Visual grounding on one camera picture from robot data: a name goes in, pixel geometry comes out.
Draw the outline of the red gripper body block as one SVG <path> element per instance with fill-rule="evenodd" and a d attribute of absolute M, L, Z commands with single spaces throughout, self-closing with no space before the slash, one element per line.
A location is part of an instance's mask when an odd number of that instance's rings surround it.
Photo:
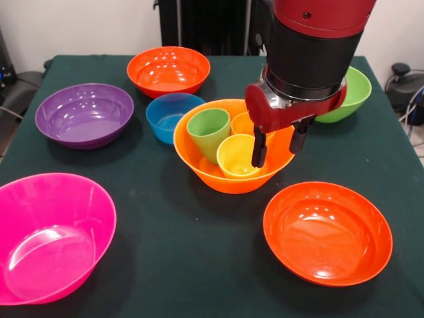
<path fill-rule="evenodd" d="M 291 97 L 280 97 L 265 81 L 258 81 L 247 86 L 244 100 L 254 125 L 263 133 L 271 133 L 338 109 L 346 93 L 347 82 L 343 79 L 338 91 L 328 99 L 296 101 Z"/>

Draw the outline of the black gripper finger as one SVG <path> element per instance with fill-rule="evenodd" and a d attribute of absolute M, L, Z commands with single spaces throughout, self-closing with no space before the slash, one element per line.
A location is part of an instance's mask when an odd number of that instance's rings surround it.
<path fill-rule="evenodd" d="M 292 154 L 297 154 L 303 148 L 307 136 L 308 128 L 314 123 L 315 116 L 310 116 L 293 124 L 294 132 L 291 138 L 289 150 Z"/>
<path fill-rule="evenodd" d="M 262 168 L 265 164 L 267 154 L 266 135 L 256 126 L 254 126 L 253 133 L 254 146 L 251 164 L 255 168 Z"/>

